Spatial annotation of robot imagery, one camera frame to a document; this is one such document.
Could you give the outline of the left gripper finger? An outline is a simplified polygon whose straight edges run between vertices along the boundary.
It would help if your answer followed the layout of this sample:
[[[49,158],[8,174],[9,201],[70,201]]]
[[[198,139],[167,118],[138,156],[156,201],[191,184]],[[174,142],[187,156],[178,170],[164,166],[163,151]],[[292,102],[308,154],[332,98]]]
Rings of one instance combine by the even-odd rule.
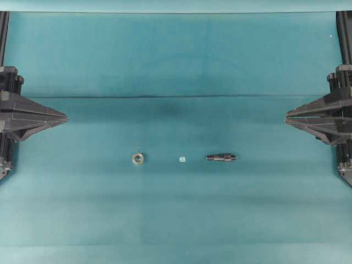
[[[1,132],[7,134],[15,141],[25,141],[34,134],[64,124],[68,120],[68,118],[59,118],[58,120],[47,120],[36,124],[30,124],[29,121],[22,120],[13,120],[11,122],[1,121]]]
[[[16,93],[1,92],[1,119],[58,118],[67,119],[67,115],[53,108],[43,106]]]

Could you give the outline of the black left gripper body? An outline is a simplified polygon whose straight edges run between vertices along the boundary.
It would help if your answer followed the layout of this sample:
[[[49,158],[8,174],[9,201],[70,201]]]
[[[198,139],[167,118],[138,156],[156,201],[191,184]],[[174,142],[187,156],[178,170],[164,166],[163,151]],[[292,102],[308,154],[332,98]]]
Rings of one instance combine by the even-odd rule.
[[[16,67],[1,67],[1,92],[21,93],[24,78],[18,75]],[[13,151],[15,141],[1,131],[1,178],[13,169]]]

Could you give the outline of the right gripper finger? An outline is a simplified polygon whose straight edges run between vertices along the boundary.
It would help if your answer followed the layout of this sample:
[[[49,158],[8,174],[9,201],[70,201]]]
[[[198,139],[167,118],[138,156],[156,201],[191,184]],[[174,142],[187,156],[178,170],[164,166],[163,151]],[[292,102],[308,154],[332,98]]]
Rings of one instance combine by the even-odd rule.
[[[288,111],[285,117],[344,117],[343,109],[349,107],[351,107],[351,96],[326,95]]]
[[[351,139],[351,118],[347,117],[310,117],[289,118],[285,122],[305,131],[327,145],[336,146]]]

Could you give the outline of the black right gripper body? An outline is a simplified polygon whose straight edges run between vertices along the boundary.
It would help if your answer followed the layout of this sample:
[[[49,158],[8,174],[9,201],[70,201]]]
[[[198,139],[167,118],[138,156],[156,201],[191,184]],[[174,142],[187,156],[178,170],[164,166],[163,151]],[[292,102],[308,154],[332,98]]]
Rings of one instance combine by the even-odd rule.
[[[331,95],[340,103],[338,109],[332,111],[338,121],[340,139],[336,144],[337,166],[340,177],[351,184],[351,65],[339,65],[335,73],[329,74],[327,80]]]

